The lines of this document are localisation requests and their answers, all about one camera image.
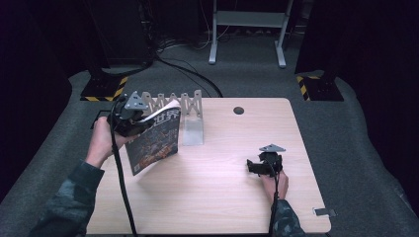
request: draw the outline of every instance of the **black stand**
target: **black stand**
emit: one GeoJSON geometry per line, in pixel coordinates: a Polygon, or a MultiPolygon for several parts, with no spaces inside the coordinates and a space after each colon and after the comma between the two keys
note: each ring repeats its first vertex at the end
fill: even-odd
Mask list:
{"type": "Polygon", "coordinates": [[[83,21],[91,20],[92,16],[87,13],[88,16],[85,16],[87,19],[81,19],[82,16],[80,15],[83,12],[81,10],[85,10],[83,9],[85,6],[80,3],[77,5],[76,2],[64,0],[61,5],[64,13],[63,22],[67,32],[91,75],[80,95],[80,101],[116,100],[124,88],[127,76],[146,69],[151,63],[144,62],[139,69],[125,73],[111,74],[104,72],[89,43],[89,32],[85,29],[86,23],[83,23],[83,21]]]}
{"type": "Polygon", "coordinates": [[[296,80],[306,101],[344,101],[335,84],[335,78],[360,35],[362,16],[357,9],[349,19],[323,75],[321,77],[297,77],[296,80]]]}

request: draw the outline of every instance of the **gray carpet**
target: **gray carpet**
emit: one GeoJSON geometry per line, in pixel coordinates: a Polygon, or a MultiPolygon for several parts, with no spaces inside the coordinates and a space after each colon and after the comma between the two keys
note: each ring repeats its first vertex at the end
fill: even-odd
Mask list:
{"type": "MultiPolygon", "coordinates": [[[[401,196],[397,181],[383,168],[372,147],[361,107],[344,81],[336,83],[345,102],[305,102],[294,72],[301,36],[293,36],[286,54],[288,67],[280,69],[275,39],[230,39],[218,45],[216,65],[209,65],[210,46],[167,48],[163,58],[185,60],[215,83],[224,97],[287,98],[309,156],[325,205],[338,212],[331,218],[331,236],[419,236],[419,220],[401,196]]],[[[188,64],[167,61],[189,67],[188,64]]],[[[125,71],[131,67],[114,68],[125,71]]],[[[320,75],[311,72],[306,75],[320,75]]],[[[206,83],[204,97],[216,97],[206,83]]],[[[58,189],[78,159],[86,155],[92,124],[109,102],[80,102],[89,79],[87,72],[71,78],[73,94],[67,108],[32,163],[0,205],[0,236],[25,236],[36,223],[46,200],[58,189]]],[[[179,71],[155,62],[128,78],[125,93],[137,90],[151,95],[177,95],[202,89],[179,71]]]]}

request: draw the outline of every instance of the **yellow and black warning tape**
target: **yellow and black warning tape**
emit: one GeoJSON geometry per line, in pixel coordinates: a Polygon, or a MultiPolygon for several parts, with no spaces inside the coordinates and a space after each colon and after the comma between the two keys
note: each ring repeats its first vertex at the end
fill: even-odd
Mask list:
{"type": "Polygon", "coordinates": [[[117,91],[114,95],[109,97],[81,97],[80,101],[90,101],[90,102],[101,102],[101,101],[115,101],[123,93],[124,86],[126,85],[127,77],[123,78],[118,86],[117,91]]]}
{"type": "MultiPolygon", "coordinates": [[[[320,79],[317,76],[310,76],[308,78],[310,78],[310,79],[320,79]]],[[[301,93],[302,93],[302,96],[304,97],[304,100],[305,101],[311,101],[310,96],[308,95],[307,88],[304,85],[304,80],[303,79],[304,79],[304,77],[302,77],[302,76],[297,76],[296,77],[296,81],[298,82],[299,89],[301,90],[301,93]]]]}

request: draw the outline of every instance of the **white metal frame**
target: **white metal frame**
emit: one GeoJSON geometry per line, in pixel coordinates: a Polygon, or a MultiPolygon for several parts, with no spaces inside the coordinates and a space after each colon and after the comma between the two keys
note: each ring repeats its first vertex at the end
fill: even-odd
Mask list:
{"type": "Polygon", "coordinates": [[[281,28],[280,37],[278,40],[275,40],[275,48],[280,67],[286,68],[287,65],[284,57],[283,42],[292,5],[293,0],[289,0],[285,13],[217,11],[216,0],[213,0],[212,44],[209,53],[209,64],[215,64],[218,43],[216,26],[269,27],[281,28]]]}

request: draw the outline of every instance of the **black cable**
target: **black cable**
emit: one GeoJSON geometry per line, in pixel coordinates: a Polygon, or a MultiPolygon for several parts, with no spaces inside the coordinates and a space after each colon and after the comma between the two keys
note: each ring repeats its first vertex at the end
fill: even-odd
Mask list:
{"type": "Polygon", "coordinates": [[[218,89],[218,87],[215,85],[215,84],[213,84],[213,82],[211,82],[211,80],[210,79],[208,79],[207,77],[205,77],[205,76],[203,76],[203,75],[201,75],[200,73],[196,73],[196,72],[194,72],[194,71],[191,71],[191,70],[189,70],[189,69],[187,69],[187,68],[185,68],[185,67],[182,67],[182,66],[179,66],[179,65],[176,65],[176,64],[172,64],[172,63],[170,63],[170,62],[167,62],[167,61],[164,61],[163,59],[161,59],[158,55],[155,55],[155,59],[157,60],[157,61],[160,61],[160,62],[162,62],[162,63],[164,63],[164,64],[166,64],[166,65],[169,65],[169,66],[171,66],[171,67],[175,67],[175,68],[179,68],[179,69],[181,69],[181,70],[183,70],[183,71],[186,71],[186,72],[188,72],[188,73],[191,73],[191,74],[193,74],[193,75],[196,75],[196,76],[198,76],[199,78],[201,78],[201,79],[203,79],[205,82],[207,82],[215,91],[216,91],[216,93],[218,94],[218,96],[220,97],[220,98],[223,98],[223,96],[222,96],[222,93],[221,93],[221,91],[218,89]]]}
{"type": "Polygon", "coordinates": [[[151,66],[151,64],[152,64],[151,61],[147,61],[147,62],[144,62],[142,67],[140,67],[140,68],[133,69],[131,71],[121,72],[121,73],[112,73],[111,75],[118,76],[118,77],[127,77],[127,76],[130,76],[132,74],[135,74],[135,73],[138,73],[138,72],[141,72],[141,71],[147,69],[148,67],[151,66]]]}
{"type": "Polygon", "coordinates": [[[280,182],[280,180],[277,177],[277,173],[274,170],[274,167],[272,166],[271,163],[268,163],[272,174],[274,175],[275,178],[275,193],[274,193],[274,203],[272,203],[272,207],[271,207],[271,220],[269,221],[269,236],[272,236],[272,232],[273,232],[273,227],[274,227],[274,220],[275,220],[275,215],[277,213],[277,206],[278,206],[278,183],[280,182]]]}
{"type": "Polygon", "coordinates": [[[135,223],[133,221],[133,217],[132,217],[132,211],[129,205],[129,200],[128,200],[128,196],[126,195],[126,182],[124,180],[124,170],[123,170],[123,164],[121,163],[121,156],[120,156],[120,149],[118,148],[117,142],[115,140],[115,132],[114,132],[114,118],[112,118],[112,116],[114,115],[114,111],[115,111],[115,107],[117,106],[117,104],[119,102],[121,102],[123,99],[125,99],[124,97],[119,97],[114,104],[112,105],[111,108],[111,119],[110,119],[110,126],[111,126],[111,138],[112,138],[112,152],[114,153],[115,156],[115,161],[117,163],[117,168],[118,168],[118,176],[120,178],[120,187],[121,187],[121,193],[123,195],[123,199],[124,199],[124,204],[126,206],[126,213],[128,214],[128,219],[129,219],[129,225],[132,231],[132,235],[134,237],[137,237],[137,233],[136,233],[136,229],[135,229],[135,223]]]}
{"type": "Polygon", "coordinates": [[[195,84],[197,84],[199,87],[201,87],[204,91],[207,92],[207,94],[209,95],[209,97],[211,98],[210,92],[203,87],[203,85],[201,85],[200,83],[198,83],[196,80],[194,80],[192,77],[188,76],[188,74],[186,74],[185,72],[183,72],[181,69],[174,67],[175,70],[178,70],[180,73],[184,74],[186,77],[188,77],[191,81],[193,81],[195,84]]]}
{"type": "Polygon", "coordinates": [[[169,58],[169,57],[160,57],[160,59],[164,59],[164,60],[174,60],[174,61],[180,61],[180,62],[186,63],[186,64],[188,64],[188,66],[190,66],[192,69],[194,69],[194,71],[195,71],[196,73],[199,73],[199,72],[197,71],[197,68],[195,68],[193,65],[191,65],[191,63],[189,63],[189,62],[187,62],[187,61],[185,61],[185,60],[182,60],[182,59],[176,59],[176,58],[169,58]]]}

